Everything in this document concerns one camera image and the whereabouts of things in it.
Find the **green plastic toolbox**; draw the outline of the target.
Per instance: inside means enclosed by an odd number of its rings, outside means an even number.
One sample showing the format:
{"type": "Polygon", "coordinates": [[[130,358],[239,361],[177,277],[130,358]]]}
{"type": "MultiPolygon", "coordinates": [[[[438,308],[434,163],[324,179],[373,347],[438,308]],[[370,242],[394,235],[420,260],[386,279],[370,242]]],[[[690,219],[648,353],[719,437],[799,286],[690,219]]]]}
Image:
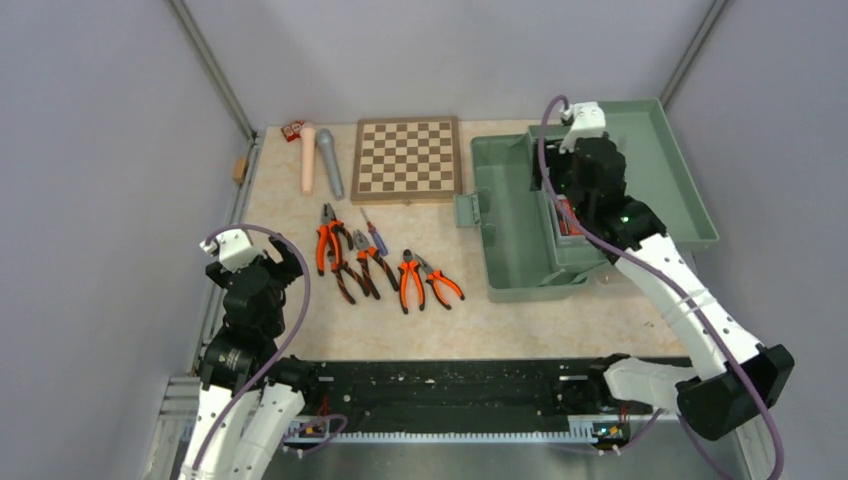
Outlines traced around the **green plastic toolbox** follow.
{"type": "Polygon", "coordinates": [[[542,190],[534,190],[537,128],[475,135],[467,163],[474,186],[454,197],[459,228],[477,228],[484,283],[494,303],[565,299],[615,270],[583,238],[561,243],[542,190]]]}

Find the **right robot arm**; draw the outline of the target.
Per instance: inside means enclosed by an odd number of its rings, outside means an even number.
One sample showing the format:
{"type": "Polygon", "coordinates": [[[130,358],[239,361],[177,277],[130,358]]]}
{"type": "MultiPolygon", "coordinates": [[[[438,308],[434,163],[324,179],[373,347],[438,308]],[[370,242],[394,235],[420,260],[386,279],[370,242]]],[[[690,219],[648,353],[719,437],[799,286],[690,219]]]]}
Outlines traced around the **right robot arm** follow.
{"type": "Polygon", "coordinates": [[[586,239],[651,301],[689,356],[675,367],[616,354],[601,360],[586,385],[589,404],[612,412],[625,400],[679,415],[700,437],[718,440],[770,409],[795,361],[781,345],[766,346],[710,293],[679,254],[665,224],[626,192],[624,155],[607,135],[564,141],[559,181],[586,239]]]}

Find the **red label screw box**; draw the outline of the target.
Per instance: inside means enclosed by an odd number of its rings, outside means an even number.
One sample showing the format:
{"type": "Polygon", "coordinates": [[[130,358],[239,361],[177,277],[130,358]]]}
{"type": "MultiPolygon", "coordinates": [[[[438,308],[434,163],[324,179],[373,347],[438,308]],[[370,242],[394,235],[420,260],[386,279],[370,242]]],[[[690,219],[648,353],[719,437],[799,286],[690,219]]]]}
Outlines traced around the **red label screw box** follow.
{"type": "Polygon", "coordinates": [[[574,211],[564,195],[557,196],[559,207],[552,206],[554,215],[554,236],[558,245],[570,245],[584,239],[584,235],[575,227],[574,211]]]}

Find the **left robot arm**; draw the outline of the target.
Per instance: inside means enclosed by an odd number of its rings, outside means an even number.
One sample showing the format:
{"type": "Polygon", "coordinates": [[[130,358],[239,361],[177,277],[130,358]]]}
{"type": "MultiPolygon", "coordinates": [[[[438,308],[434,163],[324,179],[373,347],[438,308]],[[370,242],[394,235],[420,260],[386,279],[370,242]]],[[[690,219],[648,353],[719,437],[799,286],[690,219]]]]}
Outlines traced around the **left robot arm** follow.
{"type": "Polygon", "coordinates": [[[303,270],[283,242],[270,242],[279,260],[243,229],[224,231],[203,248],[215,259],[206,274],[224,291],[224,316],[201,357],[182,479],[262,478],[294,418],[319,404],[309,365],[278,355],[285,290],[303,270]]]}

